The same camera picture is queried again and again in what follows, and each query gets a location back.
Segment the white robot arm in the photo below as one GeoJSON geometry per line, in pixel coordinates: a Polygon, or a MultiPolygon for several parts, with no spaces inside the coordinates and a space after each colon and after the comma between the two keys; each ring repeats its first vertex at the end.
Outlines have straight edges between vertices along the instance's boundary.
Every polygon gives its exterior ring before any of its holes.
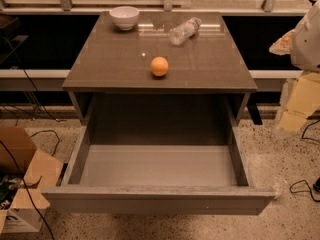
{"type": "Polygon", "coordinates": [[[316,1],[293,30],[288,31],[269,52],[290,55],[291,64],[302,70],[294,81],[288,100],[281,104],[278,128],[297,132],[320,107],[320,1],[316,1]]]}

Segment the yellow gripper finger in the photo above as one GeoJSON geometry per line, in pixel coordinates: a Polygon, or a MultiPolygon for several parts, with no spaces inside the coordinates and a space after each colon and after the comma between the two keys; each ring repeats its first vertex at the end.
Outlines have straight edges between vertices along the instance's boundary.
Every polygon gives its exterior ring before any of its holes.
{"type": "Polygon", "coordinates": [[[320,73],[304,71],[295,81],[279,127],[285,132],[297,132],[320,108],[320,73]]]}
{"type": "Polygon", "coordinates": [[[285,33],[282,37],[280,37],[276,42],[274,42],[270,46],[269,52],[279,56],[289,55],[291,53],[291,44],[294,33],[294,29],[285,33]]]}

